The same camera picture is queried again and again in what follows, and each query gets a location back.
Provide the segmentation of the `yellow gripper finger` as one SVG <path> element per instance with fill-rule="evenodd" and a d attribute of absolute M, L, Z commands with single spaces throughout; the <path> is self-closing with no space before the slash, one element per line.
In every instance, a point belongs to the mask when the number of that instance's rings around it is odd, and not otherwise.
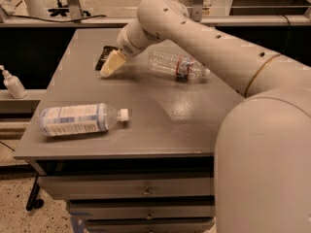
<path fill-rule="evenodd" d="M 100 70 L 100 76 L 108 78 L 126 62 L 125 55 L 120 50 L 112 50 Z"/>

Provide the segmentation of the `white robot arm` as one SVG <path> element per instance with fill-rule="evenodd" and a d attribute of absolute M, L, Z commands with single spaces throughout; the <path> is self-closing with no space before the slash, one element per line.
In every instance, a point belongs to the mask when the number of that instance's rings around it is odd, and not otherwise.
<path fill-rule="evenodd" d="M 311 233 L 309 67 L 194 22 L 184 5 L 142 0 L 100 73 L 170 40 L 244 96 L 215 145 L 218 233 Z"/>

